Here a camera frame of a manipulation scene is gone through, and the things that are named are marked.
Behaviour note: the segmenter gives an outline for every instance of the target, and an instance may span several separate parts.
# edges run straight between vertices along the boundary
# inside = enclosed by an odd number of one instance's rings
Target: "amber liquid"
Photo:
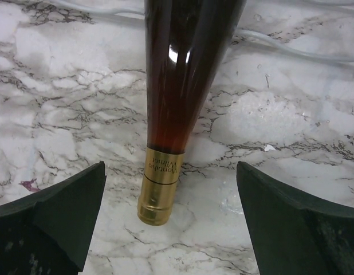
[[[148,147],[182,154],[245,0],[145,0]]]

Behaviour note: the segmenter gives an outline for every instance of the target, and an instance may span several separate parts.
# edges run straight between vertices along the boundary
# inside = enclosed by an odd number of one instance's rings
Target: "gold cap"
[[[165,224],[172,213],[183,154],[165,154],[147,148],[147,157],[137,204],[137,216],[148,225]]]

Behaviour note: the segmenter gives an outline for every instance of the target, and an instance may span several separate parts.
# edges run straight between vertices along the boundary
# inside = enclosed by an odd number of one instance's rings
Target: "purple stain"
[[[31,180],[23,180],[20,182],[20,185],[24,186],[25,189],[27,189],[30,192],[39,192],[41,189],[37,187],[33,187],[32,184],[36,181],[37,179],[31,179]]]

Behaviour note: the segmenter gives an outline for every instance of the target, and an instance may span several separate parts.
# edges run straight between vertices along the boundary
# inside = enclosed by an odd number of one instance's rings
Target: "white marble surface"
[[[250,0],[240,27],[354,56],[354,9]],[[141,223],[144,60],[141,20],[0,1],[0,204],[104,160],[107,186],[83,274],[258,274],[235,182],[239,160],[354,207],[354,64],[243,41],[228,50],[196,124],[169,223]],[[30,180],[33,189],[20,185]]]

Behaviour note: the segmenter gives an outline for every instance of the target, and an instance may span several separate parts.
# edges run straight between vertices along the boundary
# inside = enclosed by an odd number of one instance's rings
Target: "bottle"
[[[245,0],[145,0],[148,142],[139,218],[165,224],[185,147]]]

